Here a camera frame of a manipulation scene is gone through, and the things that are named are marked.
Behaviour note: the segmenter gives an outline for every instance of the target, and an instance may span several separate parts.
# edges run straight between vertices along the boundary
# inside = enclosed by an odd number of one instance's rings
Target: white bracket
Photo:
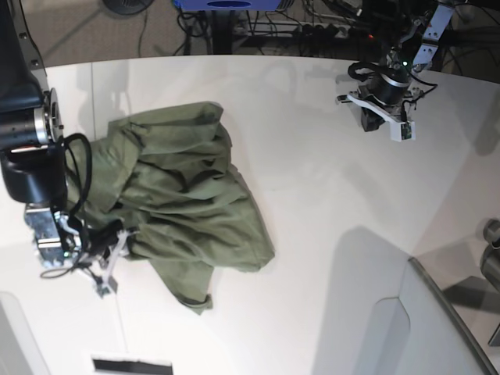
[[[391,128],[391,140],[401,142],[406,139],[415,140],[415,121],[401,121],[400,119],[392,116],[387,111],[383,110],[378,105],[373,104],[372,102],[368,102],[366,100],[362,100],[358,97],[357,91],[351,91],[347,94],[347,99],[359,107],[363,107],[369,109],[370,111],[376,113],[378,116],[382,117],[385,122],[389,123]],[[411,138],[403,137],[403,130],[409,127],[409,131],[411,131]]]

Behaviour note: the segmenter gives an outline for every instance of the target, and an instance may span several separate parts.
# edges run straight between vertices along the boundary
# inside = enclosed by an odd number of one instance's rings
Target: fan
[[[102,0],[106,8],[122,16],[132,16],[146,10],[154,0]]]

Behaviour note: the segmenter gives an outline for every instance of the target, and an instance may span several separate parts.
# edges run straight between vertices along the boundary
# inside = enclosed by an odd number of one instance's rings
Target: white table
[[[277,250],[261,273],[218,270],[215,309],[201,318],[175,301],[146,262],[121,262],[120,293],[101,302],[76,277],[37,279],[36,260],[21,245],[29,236],[22,207],[0,187],[2,211],[9,211],[0,216],[6,246],[0,252],[0,290],[20,298],[54,375],[78,373],[70,359],[84,361],[87,352],[168,359],[176,374],[319,374],[328,346],[335,373],[350,373],[359,347],[349,343],[362,337],[368,307],[398,293],[408,254],[418,255],[440,286],[478,272],[484,243],[476,229],[500,213],[500,151],[488,144],[500,138],[500,87],[426,73],[440,87],[414,114],[417,140],[397,143],[386,126],[363,133],[357,115],[335,105],[337,95],[355,87],[336,84],[348,65],[197,56],[48,71],[66,128],[90,138],[103,137],[108,121],[121,116],[219,102],[234,164]],[[13,253],[12,245],[19,251]],[[382,255],[381,264],[366,261]],[[59,312],[68,310],[72,323],[58,327]],[[474,314],[470,326],[486,348],[500,319]],[[325,330],[335,337],[324,337]],[[81,346],[57,352],[71,337]],[[495,360],[498,351],[488,353]]]

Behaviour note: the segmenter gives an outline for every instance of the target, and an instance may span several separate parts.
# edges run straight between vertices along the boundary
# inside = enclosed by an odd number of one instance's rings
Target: white panel
[[[343,235],[362,228],[411,253],[473,149],[498,85],[426,73],[440,86],[413,116],[418,139],[396,143],[387,127],[363,133],[350,108],[334,104],[355,87],[335,83],[349,64],[196,56],[93,65],[98,138],[110,120],[133,113],[219,102],[234,164],[277,248],[277,259],[256,275],[218,271],[215,310],[201,319],[176,304],[147,263],[122,264],[120,305],[130,347],[163,355],[180,374],[197,370],[193,352],[221,374],[353,371],[373,304],[395,296],[397,284],[388,288],[389,279],[376,271],[365,282],[337,278],[351,272],[338,268],[341,243],[349,247]],[[359,259],[361,269],[370,268]],[[349,298],[365,295],[373,283],[378,292],[364,304]],[[194,343],[190,354],[188,343]],[[334,348],[333,355],[332,349],[319,354],[325,348]],[[322,360],[326,355],[333,364]]]
[[[438,300],[410,265],[399,299],[409,315],[411,331],[398,375],[483,373]]]
[[[88,375],[94,352],[123,352],[116,299],[100,299],[77,273],[42,280],[29,243],[0,248],[0,291],[22,306],[51,375]]]
[[[410,322],[398,298],[382,299],[372,309],[355,375],[395,375],[409,339]]]
[[[0,310],[2,318],[5,318],[0,323],[2,325],[2,349],[7,348],[9,352],[19,350],[19,353],[13,355],[16,358],[14,366],[20,366],[26,362],[27,368],[30,369],[30,375],[49,375],[47,365],[41,356],[40,349],[34,340],[31,333],[30,326],[24,315],[24,311],[17,298],[10,293],[0,292]],[[11,362],[9,358],[4,357],[8,355],[7,351],[0,350],[0,363]],[[10,373],[20,375],[20,369],[15,370],[9,367]]]

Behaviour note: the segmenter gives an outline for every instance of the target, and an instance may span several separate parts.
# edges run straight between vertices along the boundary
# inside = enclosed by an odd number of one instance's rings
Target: blue object
[[[276,10],[281,0],[174,0],[183,10]]]

